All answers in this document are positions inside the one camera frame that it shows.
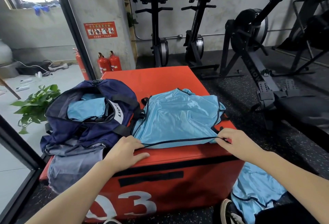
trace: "white vase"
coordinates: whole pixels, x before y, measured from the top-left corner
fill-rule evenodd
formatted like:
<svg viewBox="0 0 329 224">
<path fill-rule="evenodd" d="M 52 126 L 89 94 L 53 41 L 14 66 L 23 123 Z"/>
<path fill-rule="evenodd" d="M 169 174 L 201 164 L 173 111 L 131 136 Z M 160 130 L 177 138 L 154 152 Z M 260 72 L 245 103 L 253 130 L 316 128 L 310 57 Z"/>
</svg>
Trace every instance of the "white vase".
<svg viewBox="0 0 329 224">
<path fill-rule="evenodd" d="M 0 66 L 8 65 L 13 62 L 13 53 L 8 45 L 0 39 Z"/>
</svg>

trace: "light blue mesh vest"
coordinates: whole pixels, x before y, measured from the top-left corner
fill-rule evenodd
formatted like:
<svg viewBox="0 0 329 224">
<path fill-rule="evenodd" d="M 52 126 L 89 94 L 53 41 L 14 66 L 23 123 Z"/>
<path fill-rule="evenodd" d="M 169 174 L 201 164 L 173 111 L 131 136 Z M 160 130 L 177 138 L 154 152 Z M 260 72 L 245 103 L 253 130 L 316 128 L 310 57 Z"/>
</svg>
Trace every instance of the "light blue mesh vest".
<svg viewBox="0 0 329 224">
<path fill-rule="evenodd" d="M 214 142 L 214 126 L 221 121 L 225 107 L 216 96 L 197 96 L 189 89 L 175 89 L 151 96 L 144 108 L 146 117 L 138 120 L 133 136 L 146 148 L 162 149 Z M 150 144 L 170 140 L 200 139 Z"/>
</svg>

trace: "navy blue bag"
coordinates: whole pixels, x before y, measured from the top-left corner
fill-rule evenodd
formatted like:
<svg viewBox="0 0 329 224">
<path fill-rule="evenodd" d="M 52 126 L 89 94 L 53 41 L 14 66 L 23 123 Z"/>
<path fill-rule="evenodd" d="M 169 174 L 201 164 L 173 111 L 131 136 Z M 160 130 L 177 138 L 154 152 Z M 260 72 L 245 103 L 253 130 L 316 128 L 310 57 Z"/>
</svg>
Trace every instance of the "navy blue bag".
<svg viewBox="0 0 329 224">
<path fill-rule="evenodd" d="M 79 101 L 84 94 L 101 94 L 109 101 L 112 117 L 104 121 L 75 121 L 68 118 L 68 106 Z M 122 136 L 129 136 L 131 128 L 143 114 L 135 93 L 123 82 L 115 79 L 84 81 L 59 95 L 46 109 L 45 116 L 52 132 L 41 138 L 40 147 L 60 145 L 71 138 L 78 145 L 89 147 L 102 143 L 113 147 Z"/>
</svg>

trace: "hand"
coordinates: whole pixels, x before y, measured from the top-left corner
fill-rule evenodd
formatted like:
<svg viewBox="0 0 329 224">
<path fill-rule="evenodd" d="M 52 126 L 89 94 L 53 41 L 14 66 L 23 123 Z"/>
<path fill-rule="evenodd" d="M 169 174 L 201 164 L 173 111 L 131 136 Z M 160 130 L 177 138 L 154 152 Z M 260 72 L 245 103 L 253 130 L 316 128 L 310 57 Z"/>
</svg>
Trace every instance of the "hand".
<svg viewBox="0 0 329 224">
<path fill-rule="evenodd" d="M 225 128 L 220 131 L 215 141 L 232 155 L 246 162 L 254 163 L 255 159 L 265 152 L 253 140 L 251 140 L 242 130 Z M 231 144 L 220 138 L 231 139 Z"/>
<path fill-rule="evenodd" d="M 141 153 L 134 156 L 134 151 L 142 147 L 144 145 L 141 144 L 141 141 L 133 136 L 122 137 L 108 152 L 103 161 L 113 168 L 114 173 L 125 170 L 150 156 L 149 153 Z"/>
</svg>

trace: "concrete pillar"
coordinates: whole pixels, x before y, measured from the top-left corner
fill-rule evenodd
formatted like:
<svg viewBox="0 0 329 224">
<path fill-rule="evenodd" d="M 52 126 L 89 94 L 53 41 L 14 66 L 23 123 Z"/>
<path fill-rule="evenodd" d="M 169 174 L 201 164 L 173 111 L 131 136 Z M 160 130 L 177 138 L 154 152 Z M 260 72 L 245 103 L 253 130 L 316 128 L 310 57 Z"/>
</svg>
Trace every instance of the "concrete pillar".
<svg viewBox="0 0 329 224">
<path fill-rule="evenodd" d="M 120 57 L 123 70 L 135 69 L 124 0 L 69 1 L 96 75 L 101 77 L 97 65 L 98 52 L 107 57 L 112 50 Z M 115 22 L 118 37 L 88 39 L 84 23 L 111 21 Z"/>
</svg>

